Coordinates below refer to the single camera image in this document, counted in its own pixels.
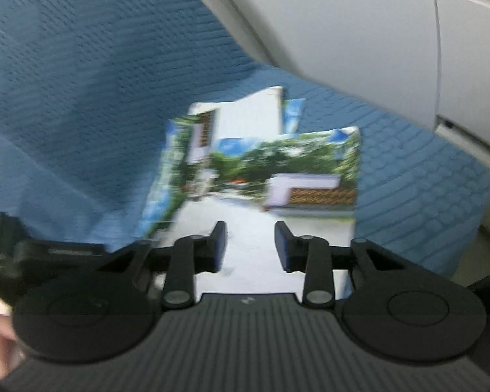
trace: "ribbed black surface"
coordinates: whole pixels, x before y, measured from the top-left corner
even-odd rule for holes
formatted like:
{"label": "ribbed black surface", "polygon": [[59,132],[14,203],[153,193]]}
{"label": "ribbed black surface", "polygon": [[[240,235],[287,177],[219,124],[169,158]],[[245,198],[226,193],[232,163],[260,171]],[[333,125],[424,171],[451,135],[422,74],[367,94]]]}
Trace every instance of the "ribbed black surface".
{"label": "ribbed black surface", "polygon": [[293,295],[251,297],[204,295],[195,308],[168,312],[127,354],[77,367],[29,360],[3,384],[12,392],[490,390],[467,358],[436,367],[382,361],[331,313],[306,310]]}

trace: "photograph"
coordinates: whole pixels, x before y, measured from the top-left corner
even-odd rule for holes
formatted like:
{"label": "photograph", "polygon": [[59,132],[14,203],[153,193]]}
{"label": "photograph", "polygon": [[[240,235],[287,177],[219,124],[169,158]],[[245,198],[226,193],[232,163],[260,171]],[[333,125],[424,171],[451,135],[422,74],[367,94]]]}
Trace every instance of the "photograph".
{"label": "photograph", "polygon": [[[224,221],[236,207],[270,217],[353,218],[358,128],[287,134],[271,141],[220,139],[210,150],[211,119],[204,113],[170,123],[141,237],[163,240],[179,210],[188,213],[182,208],[188,202],[203,202],[207,214],[217,212]],[[182,222],[191,224],[185,214]]]}
{"label": "photograph", "polygon": [[359,130],[223,139],[210,152],[204,190],[284,215],[352,216]]}
{"label": "photograph", "polygon": [[304,102],[305,99],[283,100],[282,114],[284,134],[294,134],[298,130]]}

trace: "blue pad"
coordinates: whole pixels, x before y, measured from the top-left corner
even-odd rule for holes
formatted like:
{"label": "blue pad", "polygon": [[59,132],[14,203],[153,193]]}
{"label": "blue pad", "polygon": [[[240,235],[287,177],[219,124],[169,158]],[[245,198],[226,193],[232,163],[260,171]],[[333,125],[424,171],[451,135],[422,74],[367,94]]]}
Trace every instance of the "blue pad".
{"label": "blue pad", "polygon": [[362,101],[254,62],[200,0],[0,0],[0,211],[36,237],[135,238],[166,120],[281,85],[301,132],[363,136],[357,235],[451,274],[487,199],[483,166]]}

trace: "white appliance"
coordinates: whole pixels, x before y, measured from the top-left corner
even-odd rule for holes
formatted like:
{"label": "white appliance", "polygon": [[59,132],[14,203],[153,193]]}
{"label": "white appliance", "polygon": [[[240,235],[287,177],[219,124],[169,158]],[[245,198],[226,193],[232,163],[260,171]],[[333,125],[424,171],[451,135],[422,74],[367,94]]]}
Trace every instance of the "white appliance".
{"label": "white appliance", "polygon": [[490,168],[490,0],[203,1],[254,58],[397,113]]}

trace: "road in photo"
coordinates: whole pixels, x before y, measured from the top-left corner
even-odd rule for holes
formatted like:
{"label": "road in photo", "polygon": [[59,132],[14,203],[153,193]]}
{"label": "road in photo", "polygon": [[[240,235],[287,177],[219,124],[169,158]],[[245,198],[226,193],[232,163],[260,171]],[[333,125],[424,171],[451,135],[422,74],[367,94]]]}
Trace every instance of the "road in photo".
{"label": "road in photo", "polygon": [[[301,300],[304,274],[285,273],[275,244],[274,224],[284,220],[295,235],[314,235],[331,245],[348,246],[353,234],[353,220],[317,218],[281,218],[263,212],[251,199],[227,191],[210,193],[201,201],[187,201],[177,213],[164,246],[193,234],[208,235],[219,220],[227,223],[228,245],[221,272],[196,276],[198,298],[202,293],[288,293]],[[335,271],[336,295],[341,293],[346,272]]]}

